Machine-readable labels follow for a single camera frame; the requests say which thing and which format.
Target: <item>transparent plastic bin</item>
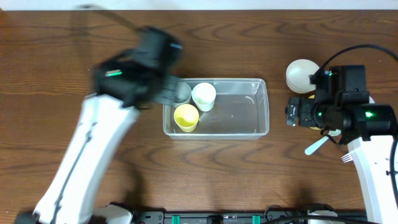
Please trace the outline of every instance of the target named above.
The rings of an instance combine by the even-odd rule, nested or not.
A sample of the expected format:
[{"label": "transparent plastic bin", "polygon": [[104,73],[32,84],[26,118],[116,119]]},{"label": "transparent plastic bin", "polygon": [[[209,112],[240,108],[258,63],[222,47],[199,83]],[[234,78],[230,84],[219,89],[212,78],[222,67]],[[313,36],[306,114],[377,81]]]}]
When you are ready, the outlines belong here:
[{"label": "transparent plastic bin", "polygon": [[182,78],[193,89],[210,83],[217,96],[213,109],[199,110],[199,122],[190,133],[174,121],[175,108],[163,106],[163,130],[172,139],[259,139],[269,131],[267,88],[260,78]]}]

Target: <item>silver cup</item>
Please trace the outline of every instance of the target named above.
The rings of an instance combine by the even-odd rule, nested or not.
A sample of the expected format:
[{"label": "silver cup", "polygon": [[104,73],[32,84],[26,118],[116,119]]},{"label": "silver cup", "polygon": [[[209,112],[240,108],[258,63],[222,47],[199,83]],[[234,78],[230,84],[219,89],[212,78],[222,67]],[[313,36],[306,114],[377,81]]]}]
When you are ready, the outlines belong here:
[{"label": "silver cup", "polygon": [[179,82],[177,84],[177,94],[175,96],[175,101],[173,103],[173,106],[177,108],[180,105],[187,104],[191,102],[191,94],[192,90],[191,87],[184,83],[184,82]]}]

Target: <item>white bowl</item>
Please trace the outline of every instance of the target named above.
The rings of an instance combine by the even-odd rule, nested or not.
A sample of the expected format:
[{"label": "white bowl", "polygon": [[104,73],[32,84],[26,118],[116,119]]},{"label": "white bowl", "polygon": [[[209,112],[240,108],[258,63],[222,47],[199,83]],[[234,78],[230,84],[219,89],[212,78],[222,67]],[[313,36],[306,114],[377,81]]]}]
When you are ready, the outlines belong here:
[{"label": "white bowl", "polygon": [[308,93],[315,90],[315,85],[310,84],[310,75],[318,69],[319,66],[310,60],[295,60],[286,70],[287,86],[296,93]]}]

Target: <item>wooden table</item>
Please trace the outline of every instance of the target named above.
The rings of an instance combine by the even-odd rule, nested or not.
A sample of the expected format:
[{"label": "wooden table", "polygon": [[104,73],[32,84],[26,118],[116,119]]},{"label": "wooden table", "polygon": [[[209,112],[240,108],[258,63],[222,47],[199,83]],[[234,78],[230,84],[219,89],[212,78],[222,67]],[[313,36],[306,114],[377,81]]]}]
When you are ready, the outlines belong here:
[{"label": "wooden table", "polygon": [[[381,44],[398,52],[396,11],[118,14],[181,39],[184,57],[176,70],[181,77],[264,79],[271,123],[269,133],[255,141],[173,141],[162,130],[162,107],[144,111],[102,181],[97,206],[118,201],[169,211],[265,210],[272,204],[320,202],[364,209],[356,169],[340,160],[346,147],[328,142],[306,156],[303,150],[319,133],[286,126],[284,108],[294,93],[286,85],[285,70],[300,58],[320,65],[356,44]],[[70,15],[4,12],[0,18],[0,223],[35,207],[75,130],[81,102],[90,92],[92,64],[78,56],[74,38],[89,34],[93,62],[133,47],[138,39],[94,14],[89,29],[72,29]],[[365,64],[371,96],[398,111],[398,65],[387,55],[356,50],[331,64]]]}]

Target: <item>white cup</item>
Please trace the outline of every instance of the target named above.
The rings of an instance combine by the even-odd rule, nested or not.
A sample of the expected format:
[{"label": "white cup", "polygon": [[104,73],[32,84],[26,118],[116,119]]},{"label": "white cup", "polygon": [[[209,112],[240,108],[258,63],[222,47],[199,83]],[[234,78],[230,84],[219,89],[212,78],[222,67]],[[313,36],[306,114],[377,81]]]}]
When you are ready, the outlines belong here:
[{"label": "white cup", "polygon": [[210,83],[199,83],[192,90],[192,99],[199,110],[207,112],[214,106],[216,89]]}]

